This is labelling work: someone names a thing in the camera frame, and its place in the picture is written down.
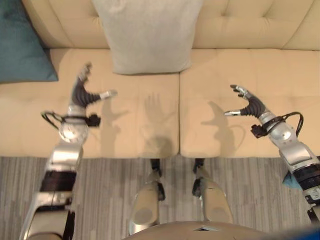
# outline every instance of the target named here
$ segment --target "white pillow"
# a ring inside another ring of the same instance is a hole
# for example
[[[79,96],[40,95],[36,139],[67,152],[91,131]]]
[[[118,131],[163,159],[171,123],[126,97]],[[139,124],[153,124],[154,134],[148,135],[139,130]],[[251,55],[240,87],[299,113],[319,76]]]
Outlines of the white pillow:
[[[92,0],[118,74],[173,73],[191,65],[203,0]]]

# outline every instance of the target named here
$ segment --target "gray pillow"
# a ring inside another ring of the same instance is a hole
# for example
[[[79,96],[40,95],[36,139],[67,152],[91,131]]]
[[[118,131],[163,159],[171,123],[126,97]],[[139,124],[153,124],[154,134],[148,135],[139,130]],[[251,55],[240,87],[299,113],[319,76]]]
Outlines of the gray pillow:
[[[0,0],[0,82],[58,81],[21,0]]]
[[[115,73],[174,73],[190,67],[203,0],[92,1]]]

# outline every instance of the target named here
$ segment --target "gray rug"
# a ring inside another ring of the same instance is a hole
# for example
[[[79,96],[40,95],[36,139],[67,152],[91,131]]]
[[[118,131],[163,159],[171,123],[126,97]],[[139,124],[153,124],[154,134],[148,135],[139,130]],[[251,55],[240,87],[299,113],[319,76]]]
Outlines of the gray rug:
[[[40,186],[46,160],[0,157],[0,239],[17,240],[32,194]],[[201,220],[193,197],[194,160],[161,160],[166,200],[161,223]],[[277,158],[212,158],[205,162],[225,190],[235,223],[265,232],[309,224],[302,193],[282,185],[286,166]],[[120,240],[127,235],[135,194],[150,173],[145,159],[84,159],[79,167],[72,208],[75,240]]]

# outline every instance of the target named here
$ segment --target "sofa cushion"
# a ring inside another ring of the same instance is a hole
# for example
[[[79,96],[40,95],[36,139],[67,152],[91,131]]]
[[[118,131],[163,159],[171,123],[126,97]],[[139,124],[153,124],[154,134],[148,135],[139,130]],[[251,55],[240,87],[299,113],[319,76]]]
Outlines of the sofa cushion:
[[[22,1],[49,48],[108,47],[92,0]],[[319,50],[320,0],[204,0],[195,29],[195,49]]]
[[[320,0],[204,0],[193,48],[320,49]]]
[[[40,113],[67,112],[76,75],[88,61],[93,67],[86,89],[116,89],[118,96],[88,107],[88,114],[101,116],[101,125],[90,129],[84,157],[162,158],[178,152],[178,74],[113,74],[109,50],[52,49],[50,56],[59,82],[0,85],[0,156],[50,155],[59,134]]]
[[[22,3],[0,1],[0,82],[57,80]]]
[[[279,49],[194,49],[193,66],[180,74],[180,149],[191,158],[278,157],[268,137],[250,132],[253,116],[225,117],[248,102],[230,84],[241,85],[277,116],[299,111],[299,140],[320,155],[320,52]],[[287,120],[296,127],[298,117]]]

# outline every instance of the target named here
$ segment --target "teal pillow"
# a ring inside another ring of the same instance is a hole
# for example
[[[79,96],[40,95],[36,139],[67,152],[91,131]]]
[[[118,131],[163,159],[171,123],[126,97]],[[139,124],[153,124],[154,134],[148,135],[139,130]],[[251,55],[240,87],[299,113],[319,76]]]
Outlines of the teal pillow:
[[[0,82],[58,81],[21,0],[0,0]]]

